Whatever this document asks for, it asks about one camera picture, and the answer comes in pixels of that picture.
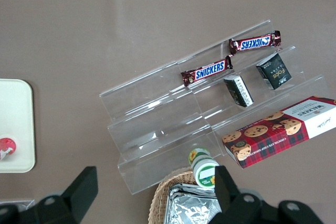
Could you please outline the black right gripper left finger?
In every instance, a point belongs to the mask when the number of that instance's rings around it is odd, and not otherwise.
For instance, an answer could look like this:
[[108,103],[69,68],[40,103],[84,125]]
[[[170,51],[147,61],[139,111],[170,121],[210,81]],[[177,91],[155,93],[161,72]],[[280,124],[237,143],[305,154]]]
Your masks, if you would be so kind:
[[1,205],[1,223],[81,223],[97,194],[97,168],[87,166],[61,195],[21,212],[14,204]]

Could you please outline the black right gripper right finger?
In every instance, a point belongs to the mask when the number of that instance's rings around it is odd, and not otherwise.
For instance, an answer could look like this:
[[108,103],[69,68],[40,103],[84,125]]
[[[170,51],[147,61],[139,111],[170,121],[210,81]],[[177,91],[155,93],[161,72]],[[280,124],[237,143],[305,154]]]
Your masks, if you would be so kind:
[[284,200],[273,207],[253,193],[242,193],[225,166],[215,168],[215,195],[221,207],[210,223],[322,223],[300,201]]

